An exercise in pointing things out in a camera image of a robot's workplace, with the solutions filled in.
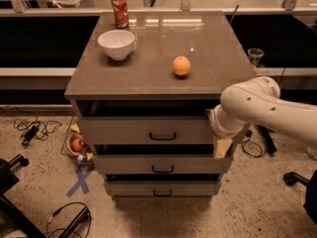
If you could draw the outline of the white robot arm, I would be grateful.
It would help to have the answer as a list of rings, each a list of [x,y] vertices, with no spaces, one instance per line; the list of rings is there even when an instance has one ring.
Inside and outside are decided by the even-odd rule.
[[[220,104],[207,111],[216,140],[234,138],[247,123],[264,126],[307,147],[317,155],[317,106],[285,101],[280,88],[268,76],[260,76],[227,87]]]

